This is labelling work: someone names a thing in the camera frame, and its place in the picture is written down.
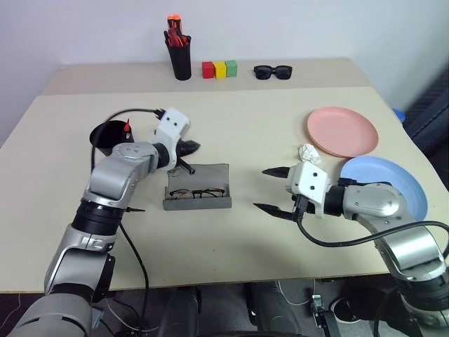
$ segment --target tabletop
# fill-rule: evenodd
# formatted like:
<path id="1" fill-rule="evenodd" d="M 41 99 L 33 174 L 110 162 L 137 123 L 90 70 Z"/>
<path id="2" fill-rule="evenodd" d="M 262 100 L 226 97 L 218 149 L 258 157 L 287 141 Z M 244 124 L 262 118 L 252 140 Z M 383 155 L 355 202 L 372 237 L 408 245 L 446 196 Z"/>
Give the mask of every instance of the tabletop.
<path id="1" fill-rule="evenodd" d="M 391 108 L 349 60 L 290 60 L 290 81 L 258 81 L 253 65 L 239 75 L 201 79 L 199 65 L 186 82 L 169 65 L 86 65 L 59 70 L 0 149 L 0 291 L 42 291 L 43 278 L 67 224 L 73 220 L 90 174 L 90 131 L 129 107 L 176 107 L 191 127 L 185 140 L 201 143 L 190 164 L 229 164 L 231 209 L 164 211 L 167 175 L 138 186 L 123 224 L 149 271 L 150 286 L 324 278 L 387 272 L 373 243 L 328 249 L 307 241 L 296 224 L 268 216 L 253 203 L 290 210 L 285 181 L 261 174 L 298 162 L 309 143 L 304 122 L 311 111 L 342 106 L 367 117 L 379 133 L 369 154 L 391 160 L 422 185 L 427 220 L 449 222 L 449 194 L 425 156 L 409 139 Z M 153 138 L 157 119 L 130 118 L 136 141 Z M 320 165 L 336 179 L 347 159 L 319 151 Z M 346 241 L 368 231 L 354 221 L 307 215 L 304 226 L 323 241 Z M 438 244 L 446 234 L 430 228 Z M 118 234 L 111 289 L 143 287 L 135 257 Z"/>

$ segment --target blue object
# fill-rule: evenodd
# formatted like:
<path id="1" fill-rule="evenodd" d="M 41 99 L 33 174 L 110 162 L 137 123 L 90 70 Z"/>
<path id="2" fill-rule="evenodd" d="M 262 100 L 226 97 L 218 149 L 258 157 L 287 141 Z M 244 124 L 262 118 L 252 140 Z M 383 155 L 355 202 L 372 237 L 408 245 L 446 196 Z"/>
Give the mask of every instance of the blue object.
<path id="1" fill-rule="evenodd" d="M 379 157 L 357 157 L 349 160 L 340 173 L 342 178 L 351 178 L 359 183 L 387 181 L 406 198 L 408 211 L 416 220 L 427 215 L 427 198 L 421 185 L 404 168 Z"/>
<path id="2" fill-rule="evenodd" d="M 406 114 L 404 111 L 402 110 L 398 110 L 398 109 L 393 109 L 394 113 L 396 114 L 396 117 L 399 118 L 399 120 L 401 121 L 401 123 L 403 123 L 406 120 Z"/>

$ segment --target black container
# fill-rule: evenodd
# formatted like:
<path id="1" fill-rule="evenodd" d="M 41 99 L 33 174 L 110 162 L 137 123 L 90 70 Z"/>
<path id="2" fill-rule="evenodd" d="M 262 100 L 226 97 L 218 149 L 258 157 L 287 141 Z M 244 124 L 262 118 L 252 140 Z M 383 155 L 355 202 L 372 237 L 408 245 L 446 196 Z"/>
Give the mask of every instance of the black container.
<path id="1" fill-rule="evenodd" d="M 101 123 L 93 129 L 89 140 L 93 145 L 95 137 L 100 132 L 100 137 L 97 140 L 97 148 L 103 152 L 105 156 L 112 153 L 112 148 L 121 143 L 134 143 L 132 130 L 124 131 L 126 122 L 124 121 L 107 121 Z"/>
<path id="2" fill-rule="evenodd" d="M 176 79 L 185 81 L 192 76 L 192 67 L 190 64 L 190 40 L 188 38 L 188 44 L 183 47 L 170 47 L 166 41 L 168 53 L 170 54 L 171 65 L 173 66 L 173 72 Z"/>

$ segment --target sunglasses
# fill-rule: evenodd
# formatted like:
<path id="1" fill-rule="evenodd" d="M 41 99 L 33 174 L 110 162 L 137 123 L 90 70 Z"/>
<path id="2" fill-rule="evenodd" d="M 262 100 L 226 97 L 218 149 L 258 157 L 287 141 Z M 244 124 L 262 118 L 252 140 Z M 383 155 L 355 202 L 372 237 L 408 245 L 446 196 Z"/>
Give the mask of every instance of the sunglasses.
<path id="1" fill-rule="evenodd" d="M 278 65 L 273 68 L 269 65 L 256 65 L 254 74 L 257 79 L 269 79 L 275 74 L 278 79 L 289 79 L 292 76 L 293 68 L 290 65 Z"/>
<path id="2" fill-rule="evenodd" d="M 205 190 L 181 189 L 181 190 L 172 191 L 169 193 L 169 195 L 173 199 L 179 199 L 180 197 L 184 197 L 184 196 L 186 196 L 186 197 L 192 196 L 194 199 L 197 199 L 196 198 L 197 196 L 202 198 L 203 194 L 206 194 L 207 196 L 218 198 L 218 197 L 220 197 L 220 193 L 221 193 L 221 197 L 223 197 L 225 194 L 225 190 L 222 190 L 221 188 L 206 188 Z"/>

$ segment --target yellow block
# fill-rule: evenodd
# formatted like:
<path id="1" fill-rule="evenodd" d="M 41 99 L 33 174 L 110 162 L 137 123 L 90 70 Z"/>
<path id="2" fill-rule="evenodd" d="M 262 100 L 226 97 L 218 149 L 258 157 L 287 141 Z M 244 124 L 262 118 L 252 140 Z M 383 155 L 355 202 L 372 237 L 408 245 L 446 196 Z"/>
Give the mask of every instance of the yellow block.
<path id="1" fill-rule="evenodd" d="M 213 67 L 215 69 L 215 78 L 224 79 L 226 78 L 226 63 L 224 62 L 214 62 Z"/>

